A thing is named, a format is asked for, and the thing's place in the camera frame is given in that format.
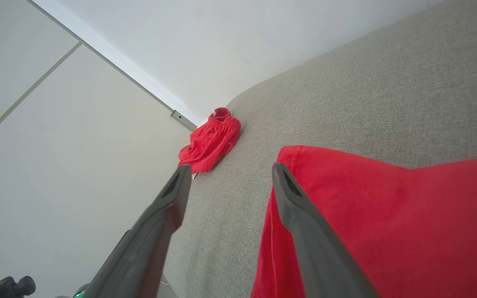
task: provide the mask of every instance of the sofa cushion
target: sofa cushion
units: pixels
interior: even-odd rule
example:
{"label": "sofa cushion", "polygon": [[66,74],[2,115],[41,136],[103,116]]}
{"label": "sofa cushion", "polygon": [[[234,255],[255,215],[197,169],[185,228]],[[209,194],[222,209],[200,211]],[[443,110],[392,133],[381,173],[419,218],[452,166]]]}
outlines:
{"label": "sofa cushion", "polygon": [[477,0],[449,0],[260,83],[227,106],[233,150],[193,181],[164,274],[180,297],[248,297],[284,145],[406,168],[477,158]]}

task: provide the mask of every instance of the red garment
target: red garment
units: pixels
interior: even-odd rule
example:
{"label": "red garment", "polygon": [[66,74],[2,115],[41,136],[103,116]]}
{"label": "red garment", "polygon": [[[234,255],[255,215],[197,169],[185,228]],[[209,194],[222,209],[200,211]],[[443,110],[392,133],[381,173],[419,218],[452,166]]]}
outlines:
{"label": "red garment", "polygon": [[[408,170],[318,147],[284,163],[382,297],[477,297],[477,160]],[[273,190],[251,296],[305,297]]]}
{"label": "red garment", "polygon": [[178,166],[190,164],[193,173],[207,173],[220,158],[235,146],[240,133],[240,121],[231,117],[226,108],[218,108],[206,124],[191,134],[191,144],[180,150]]}

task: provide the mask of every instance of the gray upholstery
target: gray upholstery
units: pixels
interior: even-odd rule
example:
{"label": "gray upholstery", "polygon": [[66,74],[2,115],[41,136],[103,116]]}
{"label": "gray upholstery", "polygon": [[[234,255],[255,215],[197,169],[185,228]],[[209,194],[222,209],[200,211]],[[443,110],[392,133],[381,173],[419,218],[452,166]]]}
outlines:
{"label": "gray upholstery", "polygon": [[418,168],[477,158],[477,0],[449,0],[268,79],[227,106],[233,150],[193,181],[165,276],[180,297],[248,297],[284,145]]}

